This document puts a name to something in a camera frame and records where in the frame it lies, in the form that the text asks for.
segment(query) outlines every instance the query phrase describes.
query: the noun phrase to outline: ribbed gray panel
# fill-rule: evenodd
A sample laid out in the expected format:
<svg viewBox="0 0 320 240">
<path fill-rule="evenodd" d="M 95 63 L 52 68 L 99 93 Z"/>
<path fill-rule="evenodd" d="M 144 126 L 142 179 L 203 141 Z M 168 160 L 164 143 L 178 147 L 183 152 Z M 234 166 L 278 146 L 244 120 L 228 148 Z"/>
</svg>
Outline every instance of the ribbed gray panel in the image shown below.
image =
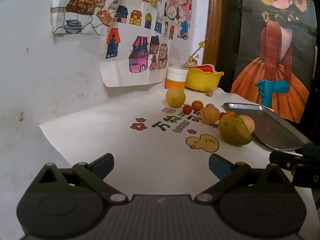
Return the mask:
<svg viewBox="0 0 320 240">
<path fill-rule="evenodd" d="M 254 240 L 225 225 L 212 207 L 186 195 L 136 195 L 127 205 L 112 207 L 93 230 L 70 240 Z M 301 240 L 292 235 L 281 240 Z M 27 236 L 24 240 L 38 240 Z"/>
</svg>

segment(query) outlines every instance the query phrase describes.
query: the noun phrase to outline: wooden door frame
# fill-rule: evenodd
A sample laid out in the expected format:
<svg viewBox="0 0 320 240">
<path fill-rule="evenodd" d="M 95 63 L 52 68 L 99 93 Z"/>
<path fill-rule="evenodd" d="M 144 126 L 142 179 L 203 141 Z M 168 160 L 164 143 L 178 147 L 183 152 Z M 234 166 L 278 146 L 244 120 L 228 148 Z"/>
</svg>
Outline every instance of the wooden door frame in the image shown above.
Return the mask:
<svg viewBox="0 0 320 240">
<path fill-rule="evenodd" d="M 209 0 L 206 43 L 202 60 L 203 64 L 216 65 L 217 62 L 222 21 L 222 5 L 222 0 Z"/>
</svg>

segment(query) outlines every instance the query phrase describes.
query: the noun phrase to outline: blue glove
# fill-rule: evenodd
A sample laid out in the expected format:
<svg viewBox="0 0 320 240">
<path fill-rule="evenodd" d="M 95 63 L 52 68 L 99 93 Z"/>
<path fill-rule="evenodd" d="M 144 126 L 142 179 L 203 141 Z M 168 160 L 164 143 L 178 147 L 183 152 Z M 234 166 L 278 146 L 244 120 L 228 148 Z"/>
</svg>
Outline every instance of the blue glove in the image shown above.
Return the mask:
<svg viewBox="0 0 320 240">
<path fill-rule="evenodd" d="M 289 91 L 289 84 L 287 80 L 276 81 L 273 85 L 273 92 L 276 93 L 287 93 Z"/>
<path fill-rule="evenodd" d="M 259 80 L 256 83 L 256 86 L 258 87 L 258 93 L 262 98 L 261 104 L 263 106 L 270 107 L 274 83 L 274 80 L 269 81 L 267 79 Z"/>
</svg>

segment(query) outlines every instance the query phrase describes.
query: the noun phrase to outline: orange roof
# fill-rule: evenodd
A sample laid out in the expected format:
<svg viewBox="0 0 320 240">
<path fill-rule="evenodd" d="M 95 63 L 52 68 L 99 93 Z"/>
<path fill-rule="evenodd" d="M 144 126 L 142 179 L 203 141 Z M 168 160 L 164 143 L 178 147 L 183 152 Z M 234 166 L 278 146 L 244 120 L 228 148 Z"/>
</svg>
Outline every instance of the orange roof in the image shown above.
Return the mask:
<svg viewBox="0 0 320 240">
<path fill-rule="evenodd" d="M 113 35 L 115 36 L 115 44 L 118 44 L 120 42 L 118 28 L 111 28 L 109 36 L 107 38 L 107 43 L 108 44 L 110 43 L 110 41 L 112 40 L 112 36 Z"/>
<path fill-rule="evenodd" d="M 137 16 L 142 16 L 141 11 L 138 11 L 138 10 L 133 10 L 133 11 L 131 12 L 131 14 L 137 15 Z"/>
</svg>

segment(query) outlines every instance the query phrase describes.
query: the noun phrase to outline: white and orange cup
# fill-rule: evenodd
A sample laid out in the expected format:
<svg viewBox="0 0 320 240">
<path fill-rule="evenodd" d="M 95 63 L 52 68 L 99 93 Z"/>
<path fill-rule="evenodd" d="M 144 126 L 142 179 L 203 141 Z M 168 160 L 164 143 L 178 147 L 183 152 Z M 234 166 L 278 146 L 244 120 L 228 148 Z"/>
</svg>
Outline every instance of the white and orange cup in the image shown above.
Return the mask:
<svg viewBox="0 0 320 240">
<path fill-rule="evenodd" d="M 165 87 L 167 89 L 178 87 L 184 89 L 186 85 L 186 79 L 188 74 L 188 68 L 181 65 L 173 65 L 168 67 L 167 79 L 165 81 Z"/>
</svg>

